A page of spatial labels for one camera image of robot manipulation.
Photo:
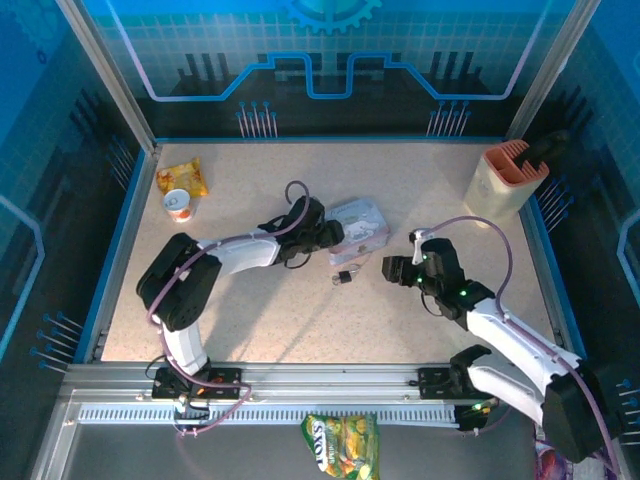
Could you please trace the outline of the pale blue cartoon tin box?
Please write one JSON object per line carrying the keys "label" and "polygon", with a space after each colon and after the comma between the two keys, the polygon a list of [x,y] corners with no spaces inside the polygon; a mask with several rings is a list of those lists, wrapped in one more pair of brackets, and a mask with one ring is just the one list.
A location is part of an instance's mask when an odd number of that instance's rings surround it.
{"label": "pale blue cartoon tin box", "polygon": [[344,239],[328,249],[332,266],[351,262],[383,248],[391,233],[378,206],[369,197],[331,208],[326,212],[326,220],[338,221],[344,232]]}

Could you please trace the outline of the beige holder with orange top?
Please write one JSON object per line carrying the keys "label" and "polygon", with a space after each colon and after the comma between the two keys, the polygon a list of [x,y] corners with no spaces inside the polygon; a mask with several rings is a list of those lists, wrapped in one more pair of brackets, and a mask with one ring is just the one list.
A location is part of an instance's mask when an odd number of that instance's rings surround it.
{"label": "beige holder with orange top", "polygon": [[504,223],[533,195],[549,168],[544,162],[534,167],[528,160],[517,166],[514,159],[528,147],[524,140],[509,140],[482,154],[463,199],[472,215]]}

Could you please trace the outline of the white can with orange print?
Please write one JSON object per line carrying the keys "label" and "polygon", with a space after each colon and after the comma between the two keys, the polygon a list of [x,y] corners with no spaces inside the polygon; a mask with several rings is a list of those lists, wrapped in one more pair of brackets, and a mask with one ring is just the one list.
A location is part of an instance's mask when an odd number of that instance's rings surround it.
{"label": "white can with orange print", "polygon": [[193,217],[191,196],[187,190],[172,189],[163,198],[164,210],[176,223],[184,223]]}

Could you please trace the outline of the yellow corn chip snack bag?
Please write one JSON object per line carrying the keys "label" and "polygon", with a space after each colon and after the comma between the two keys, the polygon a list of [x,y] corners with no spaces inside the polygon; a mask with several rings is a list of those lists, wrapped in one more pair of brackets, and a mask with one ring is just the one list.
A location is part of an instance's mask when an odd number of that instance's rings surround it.
{"label": "yellow corn chip snack bag", "polygon": [[159,169],[156,172],[156,184],[162,194],[176,189],[185,190],[193,198],[209,194],[199,157],[194,157],[187,163]]}

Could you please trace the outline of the green snack bag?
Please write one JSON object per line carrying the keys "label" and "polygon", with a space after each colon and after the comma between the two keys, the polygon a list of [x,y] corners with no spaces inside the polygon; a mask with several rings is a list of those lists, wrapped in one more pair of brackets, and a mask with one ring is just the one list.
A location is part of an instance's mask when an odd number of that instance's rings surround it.
{"label": "green snack bag", "polygon": [[321,472],[341,480],[380,480],[376,414],[309,414],[300,427]]}

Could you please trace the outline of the purple snack bag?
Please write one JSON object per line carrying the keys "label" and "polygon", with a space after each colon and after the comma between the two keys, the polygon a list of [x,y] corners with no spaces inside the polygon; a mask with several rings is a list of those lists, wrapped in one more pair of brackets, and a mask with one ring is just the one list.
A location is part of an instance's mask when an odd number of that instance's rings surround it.
{"label": "purple snack bag", "polygon": [[610,469],[606,453],[597,451],[574,463],[561,455],[549,442],[540,426],[533,426],[535,447],[535,480],[618,480]]}

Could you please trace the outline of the aluminium table side rail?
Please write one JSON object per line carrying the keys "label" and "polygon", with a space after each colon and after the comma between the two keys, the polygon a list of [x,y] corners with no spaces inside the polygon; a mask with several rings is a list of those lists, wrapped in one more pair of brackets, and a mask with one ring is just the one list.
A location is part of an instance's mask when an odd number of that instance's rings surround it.
{"label": "aluminium table side rail", "polygon": [[540,225],[539,211],[531,201],[527,201],[519,216],[548,314],[552,339],[560,347],[574,352],[575,348],[567,326],[562,297],[558,293],[556,276],[545,249],[548,235]]}
{"label": "aluminium table side rail", "polygon": [[101,269],[84,328],[74,356],[74,363],[91,363],[95,352],[108,334],[146,200],[161,155],[141,151],[126,191],[112,239]]}

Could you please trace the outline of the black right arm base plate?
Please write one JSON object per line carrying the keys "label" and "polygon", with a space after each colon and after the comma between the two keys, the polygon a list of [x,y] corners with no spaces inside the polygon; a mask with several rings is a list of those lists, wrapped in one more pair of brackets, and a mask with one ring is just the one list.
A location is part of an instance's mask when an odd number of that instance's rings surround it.
{"label": "black right arm base plate", "polygon": [[472,386],[468,375],[458,367],[423,367],[410,384],[422,400],[489,400],[493,395]]}

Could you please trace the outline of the aluminium mounting rail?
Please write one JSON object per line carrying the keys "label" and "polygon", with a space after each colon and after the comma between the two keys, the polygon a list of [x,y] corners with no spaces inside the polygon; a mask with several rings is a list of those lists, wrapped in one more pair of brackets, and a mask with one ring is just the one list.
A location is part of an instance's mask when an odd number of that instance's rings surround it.
{"label": "aluminium mounting rail", "polygon": [[[148,395],[156,371],[163,364],[146,362],[106,362],[71,366],[63,384],[73,390],[125,391],[131,397]],[[295,363],[214,363],[213,369],[235,369],[262,402],[347,400],[400,401],[419,397],[410,383],[418,379],[422,364],[295,364]]]}

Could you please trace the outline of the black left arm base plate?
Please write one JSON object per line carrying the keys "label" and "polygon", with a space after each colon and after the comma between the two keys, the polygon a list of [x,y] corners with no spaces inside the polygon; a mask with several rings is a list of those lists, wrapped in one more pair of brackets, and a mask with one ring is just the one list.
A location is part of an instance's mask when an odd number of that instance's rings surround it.
{"label": "black left arm base plate", "polygon": [[187,380],[172,367],[159,368],[153,378],[151,396],[156,400],[238,400],[241,370],[239,368],[204,368],[195,378],[213,387]]}

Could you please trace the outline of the aluminium frame post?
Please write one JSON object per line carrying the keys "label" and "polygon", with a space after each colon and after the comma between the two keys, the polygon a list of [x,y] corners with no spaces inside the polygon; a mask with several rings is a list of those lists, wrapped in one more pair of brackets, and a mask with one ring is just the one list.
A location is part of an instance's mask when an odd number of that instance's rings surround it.
{"label": "aluminium frame post", "polygon": [[74,35],[89,57],[108,93],[141,148],[149,155],[157,142],[142,110],[81,0],[55,0]]}
{"label": "aluminium frame post", "polygon": [[574,1],[571,11],[509,125],[505,134],[506,140],[520,139],[526,134],[558,77],[566,67],[601,1]]}

